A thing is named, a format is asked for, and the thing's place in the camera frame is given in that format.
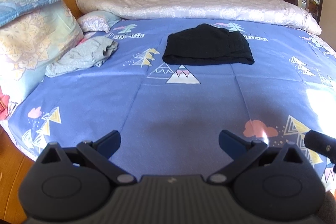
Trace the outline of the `white quilted comforter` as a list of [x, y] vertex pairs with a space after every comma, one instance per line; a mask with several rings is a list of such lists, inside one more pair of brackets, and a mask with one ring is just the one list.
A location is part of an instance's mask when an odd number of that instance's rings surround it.
[[76, 5], [83, 14], [107, 11], [129, 20], [224, 19], [322, 32], [306, 10], [283, 0], [76, 0]]

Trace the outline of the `black pants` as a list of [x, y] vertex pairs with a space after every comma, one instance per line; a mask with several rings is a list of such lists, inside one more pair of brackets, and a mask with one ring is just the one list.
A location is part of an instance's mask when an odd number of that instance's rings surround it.
[[205, 23], [170, 34], [162, 59], [170, 65], [255, 63], [249, 43], [240, 31]]

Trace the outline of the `small white patterned pillow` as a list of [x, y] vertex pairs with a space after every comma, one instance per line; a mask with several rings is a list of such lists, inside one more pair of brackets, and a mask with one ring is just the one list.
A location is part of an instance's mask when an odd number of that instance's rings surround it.
[[117, 15], [107, 11], [92, 11], [81, 16], [77, 23], [83, 32], [104, 31], [108, 33], [112, 26], [121, 21]]

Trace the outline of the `large floral pillow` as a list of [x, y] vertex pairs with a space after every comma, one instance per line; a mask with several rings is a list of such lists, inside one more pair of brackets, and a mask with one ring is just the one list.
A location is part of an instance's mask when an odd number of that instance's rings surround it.
[[44, 79], [46, 67], [83, 38], [63, 1], [42, 7], [1, 27], [1, 91], [12, 114]]

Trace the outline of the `light blue crumpled garment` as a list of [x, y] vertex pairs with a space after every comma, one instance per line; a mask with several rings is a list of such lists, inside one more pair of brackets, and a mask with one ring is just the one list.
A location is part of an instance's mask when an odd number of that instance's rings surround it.
[[47, 65], [45, 75], [54, 78], [67, 73], [101, 67], [116, 51], [118, 42], [104, 36], [90, 38]]

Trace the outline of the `blue patterned bed sheet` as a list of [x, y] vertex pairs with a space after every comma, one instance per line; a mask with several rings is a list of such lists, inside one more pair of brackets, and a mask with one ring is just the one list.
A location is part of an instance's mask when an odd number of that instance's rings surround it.
[[230, 162], [218, 144], [222, 130], [271, 147], [292, 141], [334, 189], [333, 165], [303, 139], [309, 130], [335, 135], [335, 52], [300, 29], [208, 20], [241, 32], [254, 64], [165, 63], [167, 37], [202, 23], [126, 20], [107, 34], [88, 34], [86, 41], [117, 42], [117, 51], [100, 67], [45, 78], [3, 127], [31, 159], [51, 141], [73, 147], [117, 130], [121, 147], [112, 162], [136, 177], [210, 175]]

